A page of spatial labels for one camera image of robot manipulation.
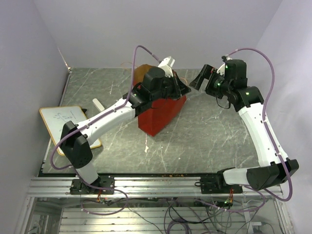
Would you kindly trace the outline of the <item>red paper bag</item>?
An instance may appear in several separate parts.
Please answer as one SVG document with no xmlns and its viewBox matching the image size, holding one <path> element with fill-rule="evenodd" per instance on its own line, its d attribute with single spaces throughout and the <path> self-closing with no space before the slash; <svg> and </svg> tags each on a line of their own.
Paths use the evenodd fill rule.
<svg viewBox="0 0 312 234">
<path fill-rule="evenodd" d="M 161 97 L 161 82 L 165 72 L 148 64 L 134 69 L 133 88 L 123 98 L 131 104 L 138 118 L 138 127 L 150 136 L 157 135 L 181 111 L 186 95 L 180 99 Z"/>
</svg>

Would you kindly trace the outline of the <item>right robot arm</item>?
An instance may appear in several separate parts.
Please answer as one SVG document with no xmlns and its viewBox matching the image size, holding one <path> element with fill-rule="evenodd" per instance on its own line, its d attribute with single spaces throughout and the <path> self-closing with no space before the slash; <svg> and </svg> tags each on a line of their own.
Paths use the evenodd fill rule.
<svg viewBox="0 0 312 234">
<path fill-rule="evenodd" d="M 223 71 L 205 64 L 190 86 L 199 90 L 206 79 L 205 93 L 221 99 L 227 97 L 230 106 L 243 120 L 256 149 L 258 167 L 229 168 L 218 172 L 216 189 L 227 192 L 232 185 L 249 185 L 254 190 L 285 183 L 299 168 L 280 146 L 264 110 L 264 98 L 255 86 L 248 86 L 247 64 L 240 59 L 225 61 Z"/>
</svg>

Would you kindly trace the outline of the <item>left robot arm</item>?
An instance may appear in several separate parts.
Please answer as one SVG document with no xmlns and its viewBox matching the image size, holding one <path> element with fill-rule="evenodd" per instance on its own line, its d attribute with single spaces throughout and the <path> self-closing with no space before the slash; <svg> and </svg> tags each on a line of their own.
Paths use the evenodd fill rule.
<svg viewBox="0 0 312 234">
<path fill-rule="evenodd" d="M 89 194 L 99 189 L 99 175 L 93 164 L 91 144 L 124 121 L 134 119 L 152 109 L 157 100 L 180 100 L 191 89 L 168 65 L 144 64 L 132 69 L 130 90 L 105 111 L 74 124 L 64 124 L 57 147 L 61 148 Z"/>
</svg>

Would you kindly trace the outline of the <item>white eraser marker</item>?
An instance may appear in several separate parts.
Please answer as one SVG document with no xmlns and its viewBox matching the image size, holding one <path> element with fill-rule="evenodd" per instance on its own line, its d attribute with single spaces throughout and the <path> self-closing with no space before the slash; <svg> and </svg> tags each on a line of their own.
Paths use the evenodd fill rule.
<svg viewBox="0 0 312 234">
<path fill-rule="evenodd" d="M 100 103 L 100 101 L 97 98 L 94 98 L 92 102 L 99 112 L 102 112 L 105 110 L 105 107 Z"/>
</svg>

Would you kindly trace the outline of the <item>small whiteboard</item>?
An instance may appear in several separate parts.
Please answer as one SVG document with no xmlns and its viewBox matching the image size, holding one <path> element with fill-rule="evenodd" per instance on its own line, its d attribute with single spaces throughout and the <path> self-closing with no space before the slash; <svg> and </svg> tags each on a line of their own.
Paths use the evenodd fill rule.
<svg viewBox="0 0 312 234">
<path fill-rule="evenodd" d="M 54 145 L 60 141 L 65 123 L 72 121 L 74 124 L 77 124 L 87 119 L 79 106 L 40 108 L 39 113 Z"/>
</svg>

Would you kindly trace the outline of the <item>aluminium frame rail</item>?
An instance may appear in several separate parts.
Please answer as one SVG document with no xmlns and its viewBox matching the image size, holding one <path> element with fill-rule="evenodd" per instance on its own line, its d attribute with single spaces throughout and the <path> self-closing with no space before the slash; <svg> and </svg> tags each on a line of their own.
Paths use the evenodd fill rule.
<svg viewBox="0 0 312 234">
<path fill-rule="evenodd" d="M 28 197 L 53 197 L 53 198 L 97 198 L 92 195 L 72 195 L 70 187 L 72 177 L 35 177 L 31 180 L 26 195 Z M 199 177 L 116 177 L 116 191 L 106 198 L 121 198 L 125 192 L 132 197 L 228 197 L 229 190 L 224 193 L 202 194 L 200 187 L 195 186 Z"/>
</svg>

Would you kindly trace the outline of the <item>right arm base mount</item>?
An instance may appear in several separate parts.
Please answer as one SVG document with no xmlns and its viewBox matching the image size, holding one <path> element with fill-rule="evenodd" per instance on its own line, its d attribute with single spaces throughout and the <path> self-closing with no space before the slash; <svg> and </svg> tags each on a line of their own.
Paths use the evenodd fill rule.
<svg viewBox="0 0 312 234">
<path fill-rule="evenodd" d="M 221 174 L 206 174 L 195 182 L 195 186 L 199 187 L 202 194 L 234 194 L 243 193 L 240 185 L 229 185 L 225 182 Z"/>
</svg>

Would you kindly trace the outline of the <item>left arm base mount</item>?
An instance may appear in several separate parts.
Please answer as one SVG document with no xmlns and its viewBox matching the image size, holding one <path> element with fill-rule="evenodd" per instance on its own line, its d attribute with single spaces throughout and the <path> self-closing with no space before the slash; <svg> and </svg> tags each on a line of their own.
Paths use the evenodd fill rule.
<svg viewBox="0 0 312 234">
<path fill-rule="evenodd" d="M 71 195 L 112 195 L 115 188 L 115 179 L 111 176 L 100 175 L 91 185 L 81 179 L 73 179 L 70 187 Z"/>
</svg>

